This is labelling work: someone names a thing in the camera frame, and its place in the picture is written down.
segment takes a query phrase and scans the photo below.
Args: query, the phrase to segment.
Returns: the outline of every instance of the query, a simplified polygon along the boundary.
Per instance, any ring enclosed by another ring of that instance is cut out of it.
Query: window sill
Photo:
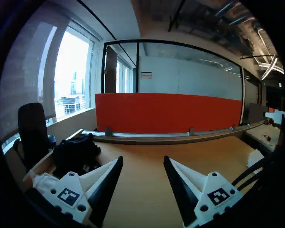
[[[55,122],[53,122],[53,123],[47,123],[47,124],[46,124],[46,127],[52,126],[52,125],[54,125],[54,124],[56,124],[56,123],[59,123],[59,122],[61,122],[61,121],[63,121],[63,120],[66,120],[66,119],[71,118],[71,117],[73,117],[73,116],[76,116],[76,115],[79,115],[79,114],[81,114],[81,113],[90,111],[90,110],[92,110],[92,109],[95,109],[95,108],[86,108],[86,109],[81,110],[81,111],[78,111],[78,112],[76,112],[76,113],[73,113],[73,114],[70,114],[70,115],[67,115],[67,116],[63,116],[63,117],[61,117],[61,118],[58,118],[58,119],[57,119]],[[4,148],[2,149],[3,155],[5,155],[5,154],[13,147],[14,142],[15,142],[17,139],[20,139],[20,137],[16,138],[15,140],[13,140],[12,142],[10,142],[6,147],[4,147]]]
[[[78,111],[78,112],[76,112],[76,113],[72,113],[72,114],[70,114],[70,115],[62,116],[62,117],[58,118],[55,122],[46,125],[46,127],[52,126],[52,125],[54,125],[54,124],[56,124],[56,123],[59,123],[59,122],[61,122],[61,121],[63,121],[63,120],[66,120],[66,119],[71,118],[71,117],[73,117],[73,116],[76,116],[76,115],[79,115],[79,114],[81,114],[81,113],[90,111],[90,110],[92,110],[92,109],[95,109],[95,108],[86,108],[86,109],[80,110],[80,111]]]

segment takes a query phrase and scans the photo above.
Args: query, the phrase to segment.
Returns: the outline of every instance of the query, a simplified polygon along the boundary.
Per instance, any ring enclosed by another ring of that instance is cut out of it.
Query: sign
[[[151,79],[152,72],[141,72],[141,79]]]

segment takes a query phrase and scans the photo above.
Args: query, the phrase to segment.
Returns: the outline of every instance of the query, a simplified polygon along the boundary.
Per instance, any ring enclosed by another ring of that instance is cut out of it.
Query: chair backrest
[[[18,129],[28,168],[33,167],[49,148],[43,107],[40,103],[25,104],[18,110]]]

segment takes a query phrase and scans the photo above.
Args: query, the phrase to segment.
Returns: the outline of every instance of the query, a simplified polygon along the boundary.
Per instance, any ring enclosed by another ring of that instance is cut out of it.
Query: black chair armrest
[[[48,135],[49,139],[49,149],[53,149],[56,146],[56,139],[54,135]]]

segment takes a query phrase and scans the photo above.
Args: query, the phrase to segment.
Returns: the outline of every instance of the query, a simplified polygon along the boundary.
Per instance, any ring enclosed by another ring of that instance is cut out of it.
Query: glass partition
[[[107,44],[119,57],[116,92],[128,92],[126,88],[136,87],[133,92],[188,94],[242,101],[240,66],[216,53],[159,40]],[[125,64],[121,65],[121,59],[129,65],[133,63],[132,80],[126,81],[125,67],[131,70],[131,66],[122,66]]]

